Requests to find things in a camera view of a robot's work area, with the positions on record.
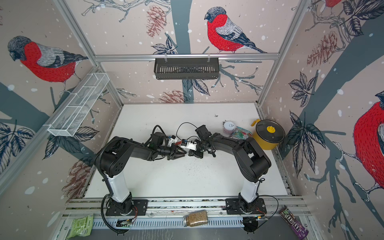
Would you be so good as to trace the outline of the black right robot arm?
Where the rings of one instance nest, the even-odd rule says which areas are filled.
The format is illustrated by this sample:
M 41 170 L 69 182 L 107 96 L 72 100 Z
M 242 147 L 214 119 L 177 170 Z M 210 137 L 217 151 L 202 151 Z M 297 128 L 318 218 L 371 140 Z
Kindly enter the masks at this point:
M 262 199 L 258 194 L 260 184 L 265 180 L 264 175 L 272 166 L 271 160 L 265 154 L 257 141 L 249 137 L 245 140 L 232 139 L 220 133 L 212 134 L 205 125 L 196 129 L 199 137 L 192 142 L 188 155 L 199 159 L 208 153 L 213 157 L 216 151 L 223 151 L 235 157 L 237 165 L 244 177 L 243 187 L 239 193 L 237 204 L 229 211 L 246 215 L 259 213 L 266 214 Z

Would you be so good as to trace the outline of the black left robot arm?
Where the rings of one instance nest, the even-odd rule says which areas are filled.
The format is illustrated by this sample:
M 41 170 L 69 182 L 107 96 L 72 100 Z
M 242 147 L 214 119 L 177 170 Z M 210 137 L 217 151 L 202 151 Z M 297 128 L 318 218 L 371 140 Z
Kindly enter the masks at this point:
M 131 157 L 153 162 L 164 158 L 175 160 L 186 154 L 187 152 L 175 143 L 169 145 L 169 138 L 159 125 L 153 128 L 145 143 L 139 143 L 133 139 L 113 137 L 97 153 L 95 159 L 95 166 L 109 191 L 103 197 L 101 204 L 101 216 L 106 226 L 117 235 L 124 235 L 129 231 L 116 229 L 107 222 L 104 213 L 105 204 L 112 204 L 113 208 L 119 210 L 121 215 L 128 215 L 131 211 L 134 211 L 136 216 L 138 215 L 138 209 L 134 205 L 132 193 L 127 187 L 123 173 Z

